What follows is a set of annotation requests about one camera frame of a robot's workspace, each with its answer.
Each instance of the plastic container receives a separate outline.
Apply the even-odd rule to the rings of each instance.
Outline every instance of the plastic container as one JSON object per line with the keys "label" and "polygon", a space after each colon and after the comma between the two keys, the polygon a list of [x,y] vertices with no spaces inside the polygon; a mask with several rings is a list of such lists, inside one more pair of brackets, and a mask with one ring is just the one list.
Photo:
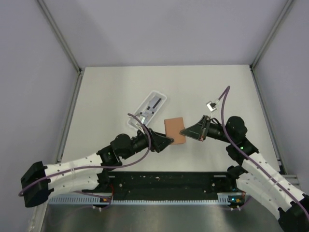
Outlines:
{"label": "plastic container", "polygon": [[[167,96],[165,94],[153,90],[139,105],[134,112],[134,115],[136,115],[138,119],[147,126],[166,100]],[[142,130],[140,124],[133,118],[130,118],[127,124],[135,130]]]}

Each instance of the white tabletop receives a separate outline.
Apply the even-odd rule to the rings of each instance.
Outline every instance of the white tabletop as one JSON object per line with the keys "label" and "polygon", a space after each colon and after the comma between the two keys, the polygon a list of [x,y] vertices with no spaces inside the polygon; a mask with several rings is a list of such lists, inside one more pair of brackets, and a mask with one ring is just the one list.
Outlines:
{"label": "white tabletop", "polygon": [[[247,138],[278,171],[262,108],[248,65],[150,66],[86,68],[74,110],[62,162],[97,152],[118,134],[135,136],[126,122],[152,90],[168,99],[148,127],[164,133],[164,119],[183,117],[185,127],[210,115],[206,103],[231,90],[225,105],[225,121],[240,116],[248,128]],[[216,118],[220,120],[219,111]],[[207,138],[187,138],[183,145],[170,145],[161,153],[151,152],[142,162],[119,171],[226,171],[237,163],[227,154],[227,143]],[[131,163],[145,150],[123,160]]]}

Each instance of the metal frame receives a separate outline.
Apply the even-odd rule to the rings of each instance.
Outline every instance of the metal frame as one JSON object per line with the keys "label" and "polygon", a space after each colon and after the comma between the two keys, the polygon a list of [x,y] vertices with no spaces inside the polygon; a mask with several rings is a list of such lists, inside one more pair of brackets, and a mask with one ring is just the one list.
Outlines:
{"label": "metal frame", "polygon": [[[74,91],[72,93],[72,98],[71,98],[71,101],[70,101],[70,107],[69,107],[69,110],[66,114],[66,120],[65,120],[65,123],[63,125],[61,138],[60,138],[59,143],[58,143],[58,149],[57,149],[56,158],[55,158],[55,162],[60,162],[62,155],[63,155],[65,143],[66,143],[69,128],[70,128],[70,123],[71,123],[71,120],[72,120],[72,116],[73,116],[73,112],[74,112],[74,108],[75,108],[75,105],[76,105],[76,101],[77,101],[79,89],[80,89],[80,86],[81,86],[81,83],[82,83],[82,78],[83,78],[84,72],[83,72],[82,68],[80,67],[80,65],[78,64],[78,62],[76,61],[72,51],[70,50],[64,36],[62,35],[60,29],[58,28],[58,26],[57,26],[53,16],[51,15],[46,3],[44,2],[44,0],[35,0],[35,1],[37,2],[38,7],[41,9],[43,15],[45,16],[48,24],[51,27],[51,30],[55,34],[55,36],[56,36],[60,46],[62,47],[64,53],[67,55],[68,59],[70,60],[70,62],[73,65],[74,69],[77,71],[77,79],[76,79],[76,83],[75,83],[75,88],[74,88]],[[276,155],[277,155],[279,161],[281,160],[280,149],[278,148],[278,145],[277,145],[277,142],[276,142],[276,135],[274,133],[273,126],[272,126],[271,120],[270,120],[269,115],[268,115],[267,106],[265,104],[265,100],[263,99],[263,94],[261,93],[261,89],[260,89],[260,86],[259,86],[259,83],[258,83],[258,78],[256,77],[256,74],[255,74],[255,68],[258,65],[259,61],[261,60],[263,54],[269,48],[271,42],[273,41],[274,37],[277,34],[277,31],[279,30],[280,26],[282,25],[282,23],[284,22],[285,18],[288,15],[288,13],[290,12],[294,2],[295,2],[295,0],[287,0],[284,8],[282,9],[278,19],[276,20],[274,26],[272,27],[269,35],[265,39],[262,47],[260,48],[258,54],[255,57],[253,63],[250,65],[253,81],[255,83],[256,91],[257,91],[257,94],[258,94],[258,97],[259,97],[259,100],[260,100],[260,103],[261,103],[261,106],[262,106],[262,110],[263,110],[263,113],[264,113],[264,116],[265,116],[265,119],[266,119],[268,131],[269,131],[269,134],[270,134],[270,137],[271,137],[271,140],[272,140],[272,143],[273,143],[273,146],[274,146],[274,149],[275,149],[275,152],[276,152]],[[285,178],[288,178],[289,181],[293,181],[292,184],[299,186],[298,179],[297,179],[296,175],[285,175]],[[39,232],[39,231],[41,231],[45,212],[46,212],[46,208],[47,208],[47,203],[35,207],[32,219],[30,220],[29,227],[28,227],[29,232]]]}

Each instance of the brown box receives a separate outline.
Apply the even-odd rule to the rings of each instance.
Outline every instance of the brown box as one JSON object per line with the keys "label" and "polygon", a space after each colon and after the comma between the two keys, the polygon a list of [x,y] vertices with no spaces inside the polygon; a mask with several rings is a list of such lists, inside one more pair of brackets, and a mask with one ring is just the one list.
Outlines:
{"label": "brown box", "polygon": [[184,144],[186,142],[185,136],[179,134],[179,132],[184,129],[182,117],[165,119],[164,125],[166,136],[174,139],[172,144]]}

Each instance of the dual robot arms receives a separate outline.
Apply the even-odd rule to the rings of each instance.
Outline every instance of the dual robot arms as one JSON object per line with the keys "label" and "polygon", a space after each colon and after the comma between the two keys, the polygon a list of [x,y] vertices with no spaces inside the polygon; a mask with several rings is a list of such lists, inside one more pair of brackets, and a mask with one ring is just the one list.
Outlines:
{"label": "dual robot arms", "polygon": [[[149,138],[152,152],[161,152],[173,142],[173,139],[164,134],[144,128],[147,130],[145,134],[140,130],[137,136],[132,138],[119,134],[109,146],[82,159],[48,165],[43,165],[42,162],[34,163],[21,178],[23,191],[20,196],[24,197],[25,206],[34,207],[49,198],[73,191],[107,192],[110,185],[108,173],[122,166],[120,158],[127,159],[146,149]],[[231,166],[227,170],[229,178],[235,181],[236,188],[266,207],[278,220],[283,231],[308,232],[306,212],[309,212],[309,196],[291,185],[267,163],[258,149],[246,138],[247,128],[240,117],[230,117],[225,128],[237,147],[251,158],[245,158],[232,144],[226,147],[229,157],[238,163],[238,166]],[[202,142],[206,137],[210,137],[230,143],[219,121],[208,116],[203,116],[198,123],[182,130],[181,134]],[[261,168],[266,170],[271,178],[264,174]]]}

